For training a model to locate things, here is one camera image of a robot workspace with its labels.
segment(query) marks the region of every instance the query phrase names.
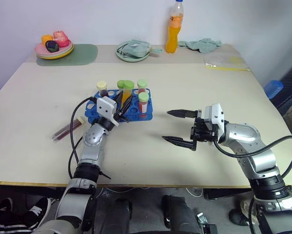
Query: test tube cap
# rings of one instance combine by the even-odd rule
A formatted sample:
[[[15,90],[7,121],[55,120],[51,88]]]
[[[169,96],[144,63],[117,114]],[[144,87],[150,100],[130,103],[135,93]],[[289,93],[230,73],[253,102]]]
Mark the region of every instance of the test tube cap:
[[[123,79],[121,79],[121,80],[119,80],[118,82],[117,82],[117,86],[118,86],[118,89],[123,89],[124,88],[124,80]]]
[[[134,82],[130,80],[125,80],[124,81],[124,88],[125,89],[134,89]]]
[[[149,94],[146,92],[141,92],[140,94],[138,94],[138,100],[141,102],[146,102],[149,100]]]
[[[77,117],[77,120],[78,120],[81,124],[85,124],[85,121],[84,121],[84,119],[83,119],[81,116]]]
[[[145,79],[138,80],[137,86],[139,88],[142,88],[142,89],[146,88],[147,87],[147,80],[145,80]]]
[[[99,89],[99,90],[103,90],[103,89],[107,89],[107,83],[106,81],[98,81],[97,84],[96,84],[96,87]]]

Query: sneaker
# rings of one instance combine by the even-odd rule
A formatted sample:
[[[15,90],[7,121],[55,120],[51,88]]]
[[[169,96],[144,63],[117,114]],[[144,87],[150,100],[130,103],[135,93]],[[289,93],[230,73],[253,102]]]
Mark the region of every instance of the sneaker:
[[[243,215],[242,211],[239,209],[233,209],[229,212],[229,220],[239,226],[248,226],[249,220]]]
[[[10,197],[5,198],[0,203],[0,211],[13,211],[13,199]]]
[[[27,213],[22,220],[24,224],[32,231],[36,230],[46,218],[51,206],[50,198],[40,199]]]
[[[249,205],[250,205],[250,199],[240,201],[240,209],[241,209],[243,215],[246,217],[248,217]],[[252,206],[251,220],[252,220],[253,225],[259,224],[258,219],[257,219],[257,211],[255,208],[255,204],[253,204],[253,206]]]

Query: black cable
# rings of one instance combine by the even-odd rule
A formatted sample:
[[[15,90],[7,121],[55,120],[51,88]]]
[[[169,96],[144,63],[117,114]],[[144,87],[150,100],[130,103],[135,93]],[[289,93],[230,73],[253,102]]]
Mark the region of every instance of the black cable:
[[[78,159],[78,155],[77,155],[77,151],[76,151],[76,147],[74,145],[74,141],[73,141],[73,129],[72,129],[72,126],[73,126],[73,119],[74,119],[74,115],[76,114],[78,108],[85,102],[89,101],[89,100],[92,100],[93,97],[88,97],[87,99],[84,99],[83,101],[81,101],[77,107],[74,109],[73,113],[72,113],[72,116],[71,116],[71,121],[70,121],[70,140],[71,140],[71,146],[72,146],[72,150],[73,150],[73,154],[74,154],[74,157],[76,158],[76,161],[77,163],[79,162],[79,159]]]
[[[254,203],[254,197],[250,201],[249,210],[248,210],[248,221],[249,221],[249,227],[250,227],[251,234],[255,234],[253,224],[252,224],[252,215],[251,215],[253,203]]]
[[[80,139],[78,140],[77,144],[75,145],[75,148],[78,147],[79,143],[82,141],[83,137],[80,137]],[[70,179],[72,179],[72,173],[71,173],[71,160],[72,160],[72,157],[73,157],[73,151],[70,155],[70,158],[69,158],[69,162],[68,162],[68,173],[69,173],[69,176],[70,176]]]
[[[260,149],[260,150],[257,150],[257,151],[255,151],[255,152],[251,152],[251,153],[247,153],[247,154],[243,154],[243,155],[235,155],[235,154],[231,154],[231,153],[229,153],[229,152],[226,152],[225,150],[223,150],[223,149],[219,146],[219,144],[218,144],[218,142],[217,142],[216,140],[213,141],[213,143],[214,143],[215,147],[216,147],[221,153],[223,153],[223,154],[225,154],[225,155],[227,155],[227,156],[230,156],[230,157],[241,158],[241,157],[250,157],[250,156],[258,155],[258,154],[260,154],[260,153],[262,153],[262,152],[264,152],[264,151],[266,151],[266,150],[269,150],[269,149],[272,148],[273,146],[277,145],[278,143],[280,143],[280,142],[282,142],[282,141],[284,141],[284,140],[286,140],[286,139],[292,139],[292,136],[284,136],[284,137],[282,137],[282,138],[280,138],[280,139],[278,139],[278,140],[272,142],[271,144],[269,144],[269,145],[263,147],[263,148]]]
[[[262,148],[261,150],[258,150],[258,151],[255,151],[253,153],[249,153],[249,154],[244,154],[244,155],[238,155],[238,156],[242,156],[242,157],[249,157],[249,156],[253,156],[253,155],[257,155],[257,154],[260,154],[268,149],[270,149],[271,147],[273,147],[274,145],[286,140],[286,139],[292,139],[292,136],[285,136],[285,137],[282,137],[276,141],[274,141],[273,143],[271,143],[270,145]],[[237,155],[233,155],[233,154],[230,154],[226,151],[224,151],[219,145],[218,145],[218,142],[214,141],[213,142],[215,147],[220,151],[222,152],[223,154],[227,155],[227,156],[231,156],[231,157],[236,157]],[[292,161],[290,162],[288,168],[285,170],[285,172],[282,174],[282,178],[284,178],[285,176],[287,176],[287,174],[290,172],[290,170],[292,169]],[[253,224],[252,224],[252,215],[251,215],[251,212],[252,212],[252,207],[253,207],[253,203],[254,203],[254,197],[251,199],[250,201],[250,204],[249,204],[249,210],[248,210],[248,221],[249,221],[249,228],[250,228],[250,232],[251,234],[255,234],[255,231],[254,231],[254,227],[253,227]]]

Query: orange liquid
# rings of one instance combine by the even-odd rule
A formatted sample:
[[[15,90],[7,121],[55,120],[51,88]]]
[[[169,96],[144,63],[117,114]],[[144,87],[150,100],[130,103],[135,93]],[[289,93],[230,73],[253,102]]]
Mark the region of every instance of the orange liquid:
[[[166,44],[166,51],[168,53],[174,53],[177,48],[177,35],[179,34],[181,27],[173,28],[169,27],[169,37]]]
[[[132,95],[132,90],[131,89],[123,89],[123,94],[122,94],[122,101],[121,101],[121,108],[123,107],[123,104],[125,101]]]

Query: dark purple fruit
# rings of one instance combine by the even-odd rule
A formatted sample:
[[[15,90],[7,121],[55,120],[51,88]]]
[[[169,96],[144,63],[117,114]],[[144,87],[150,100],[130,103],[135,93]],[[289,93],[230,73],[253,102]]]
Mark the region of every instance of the dark purple fruit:
[[[45,46],[50,53],[59,51],[58,44],[53,40],[48,40],[47,42],[45,42]]]

